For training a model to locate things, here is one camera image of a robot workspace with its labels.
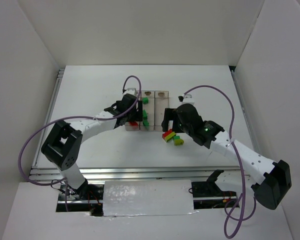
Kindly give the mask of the red square lego brick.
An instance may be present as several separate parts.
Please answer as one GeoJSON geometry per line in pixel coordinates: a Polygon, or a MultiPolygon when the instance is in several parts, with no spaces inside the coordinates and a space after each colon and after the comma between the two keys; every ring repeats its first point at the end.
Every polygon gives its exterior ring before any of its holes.
{"type": "Polygon", "coordinates": [[[129,122],[129,125],[130,125],[130,126],[138,126],[139,123],[138,123],[137,121],[130,121],[130,122],[129,122]]]}

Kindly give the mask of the green square lego brick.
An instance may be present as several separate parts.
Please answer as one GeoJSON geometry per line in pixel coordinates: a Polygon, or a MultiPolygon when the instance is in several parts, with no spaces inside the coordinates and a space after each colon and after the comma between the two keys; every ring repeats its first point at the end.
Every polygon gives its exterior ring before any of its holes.
{"type": "Polygon", "coordinates": [[[149,99],[147,97],[143,97],[142,98],[142,103],[145,104],[145,105],[148,104],[149,103],[149,99]]]}

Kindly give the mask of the long red lego brick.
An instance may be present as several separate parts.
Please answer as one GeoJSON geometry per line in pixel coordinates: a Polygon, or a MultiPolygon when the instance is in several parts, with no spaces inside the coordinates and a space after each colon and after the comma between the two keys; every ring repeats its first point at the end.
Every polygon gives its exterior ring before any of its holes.
{"type": "Polygon", "coordinates": [[[172,132],[173,132],[173,130],[172,130],[172,129],[169,129],[168,131],[166,131],[166,132],[164,132],[164,133],[162,134],[162,138],[165,139],[165,138],[166,138],[168,135],[170,135],[172,132]]]}

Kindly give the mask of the long lime lego brick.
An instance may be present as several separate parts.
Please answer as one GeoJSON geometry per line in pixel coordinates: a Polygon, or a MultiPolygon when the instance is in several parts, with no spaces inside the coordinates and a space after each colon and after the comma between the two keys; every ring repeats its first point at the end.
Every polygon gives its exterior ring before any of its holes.
{"type": "Polygon", "coordinates": [[[176,136],[176,133],[175,132],[171,132],[170,134],[166,135],[164,137],[164,141],[166,143],[168,143],[169,141],[171,141],[174,137],[176,136]]]}

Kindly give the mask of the small green lego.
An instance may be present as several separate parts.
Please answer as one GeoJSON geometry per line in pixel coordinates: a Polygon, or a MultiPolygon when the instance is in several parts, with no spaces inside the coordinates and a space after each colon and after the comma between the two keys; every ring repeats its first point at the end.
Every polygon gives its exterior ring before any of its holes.
{"type": "Polygon", "coordinates": [[[173,140],[174,141],[178,141],[178,140],[180,140],[181,138],[180,138],[180,136],[179,135],[175,135],[174,137],[173,137],[173,140]]]}

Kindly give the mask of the lime curved lego brick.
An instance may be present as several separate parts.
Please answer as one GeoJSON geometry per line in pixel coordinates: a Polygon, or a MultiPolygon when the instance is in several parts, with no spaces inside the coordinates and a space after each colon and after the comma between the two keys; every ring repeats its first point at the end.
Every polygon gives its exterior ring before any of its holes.
{"type": "Polygon", "coordinates": [[[184,140],[181,139],[181,138],[174,139],[174,140],[173,140],[173,144],[174,144],[175,146],[182,146],[182,145],[184,144],[184,140]]]}

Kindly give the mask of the small green lego brick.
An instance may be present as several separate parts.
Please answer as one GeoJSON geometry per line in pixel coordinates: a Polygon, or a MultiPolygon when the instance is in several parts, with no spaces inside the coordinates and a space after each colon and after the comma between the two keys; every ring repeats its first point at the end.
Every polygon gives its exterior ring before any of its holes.
{"type": "Polygon", "coordinates": [[[143,123],[144,126],[149,126],[149,125],[150,125],[149,122],[148,122],[146,119],[144,119],[144,120],[142,121],[142,123],[143,123]]]}

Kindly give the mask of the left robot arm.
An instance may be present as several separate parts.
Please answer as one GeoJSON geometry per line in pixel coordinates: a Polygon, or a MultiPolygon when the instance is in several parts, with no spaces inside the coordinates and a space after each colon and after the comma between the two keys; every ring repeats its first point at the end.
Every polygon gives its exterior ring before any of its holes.
{"type": "Polygon", "coordinates": [[[142,118],[142,101],[133,94],[125,93],[121,100],[91,119],[73,122],[58,120],[45,139],[41,152],[57,167],[68,186],[79,197],[86,197],[90,190],[88,180],[76,163],[81,144],[100,133],[112,131],[126,123],[139,122],[142,118]]]}

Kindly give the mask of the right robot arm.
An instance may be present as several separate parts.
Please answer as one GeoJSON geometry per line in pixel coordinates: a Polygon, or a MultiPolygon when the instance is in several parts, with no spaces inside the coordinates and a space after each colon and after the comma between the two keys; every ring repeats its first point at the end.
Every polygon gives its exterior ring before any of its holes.
{"type": "Polygon", "coordinates": [[[185,133],[199,146],[219,153],[243,167],[254,180],[250,188],[256,200],[265,208],[275,210],[292,187],[290,166],[280,160],[275,162],[253,151],[230,136],[219,124],[203,120],[190,103],[178,108],[166,108],[161,123],[162,130],[185,133]]]}

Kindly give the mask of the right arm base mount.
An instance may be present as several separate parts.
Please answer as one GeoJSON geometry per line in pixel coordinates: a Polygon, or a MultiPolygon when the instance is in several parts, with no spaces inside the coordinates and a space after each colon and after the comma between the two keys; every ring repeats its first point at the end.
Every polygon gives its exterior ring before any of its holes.
{"type": "Polygon", "coordinates": [[[217,185],[217,177],[223,174],[224,170],[215,170],[206,181],[192,181],[188,192],[193,197],[195,210],[221,209],[227,204],[227,208],[233,207],[237,200],[234,191],[221,190],[217,185]]]}

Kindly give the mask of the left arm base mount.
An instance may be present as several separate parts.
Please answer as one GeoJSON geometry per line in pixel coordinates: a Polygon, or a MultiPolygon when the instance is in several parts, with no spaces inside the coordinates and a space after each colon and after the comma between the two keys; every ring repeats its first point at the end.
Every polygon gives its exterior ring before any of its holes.
{"type": "Polygon", "coordinates": [[[84,196],[79,196],[73,189],[68,187],[67,195],[65,195],[66,185],[62,184],[58,188],[57,205],[55,211],[57,213],[78,213],[85,212],[90,216],[102,217],[103,211],[103,195],[104,184],[89,184],[89,190],[84,196]]]}

